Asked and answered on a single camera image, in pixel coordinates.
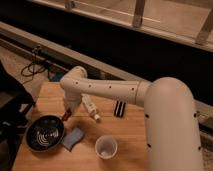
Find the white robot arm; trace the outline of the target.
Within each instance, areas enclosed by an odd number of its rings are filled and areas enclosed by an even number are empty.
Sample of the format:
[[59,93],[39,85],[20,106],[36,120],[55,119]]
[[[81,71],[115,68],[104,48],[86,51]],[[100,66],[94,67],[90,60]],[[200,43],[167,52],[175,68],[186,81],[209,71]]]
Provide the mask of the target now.
[[84,94],[142,107],[149,171],[204,171],[195,100],[184,82],[172,77],[153,82],[95,80],[76,66],[62,77],[60,86],[70,108]]

